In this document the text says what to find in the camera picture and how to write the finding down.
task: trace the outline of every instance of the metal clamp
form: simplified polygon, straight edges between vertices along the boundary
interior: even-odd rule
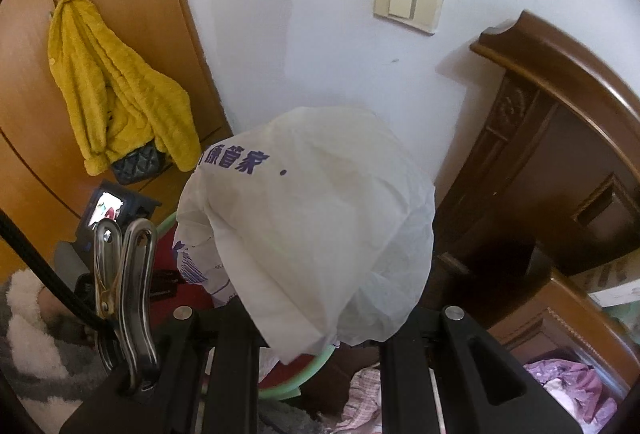
[[[160,371],[149,326],[149,287],[157,240],[156,227],[146,219],[133,221],[124,239],[118,224],[110,219],[101,220],[95,228],[96,314],[109,321],[118,339],[115,344],[98,335],[98,354],[108,372],[124,356],[130,392],[155,383]]]

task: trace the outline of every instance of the white plastic bag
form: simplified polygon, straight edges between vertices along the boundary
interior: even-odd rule
[[[204,153],[178,205],[178,267],[216,299],[238,292],[287,364],[398,330],[433,214],[433,185],[379,118],[299,108]]]

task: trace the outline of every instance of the yellow jacket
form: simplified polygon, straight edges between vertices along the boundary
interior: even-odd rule
[[[89,0],[60,0],[49,28],[49,67],[90,175],[155,140],[178,169],[200,156],[189,95],[104,24]]]

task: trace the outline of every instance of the headboard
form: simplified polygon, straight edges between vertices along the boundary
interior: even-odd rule
[[[630,88],[529,12],[471,50],[506,73],[436,212],[435,255],[518,275],[528,259],[513,252],[536,243],[572,275],[640,247],[640,101]]]

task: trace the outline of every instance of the pink plaid fabric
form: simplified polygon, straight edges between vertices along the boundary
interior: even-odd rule
[[[334,432],[382,434],[382,391],[380,370],[373,367],[353,375],[349,401],[342,411],[342,421]]]

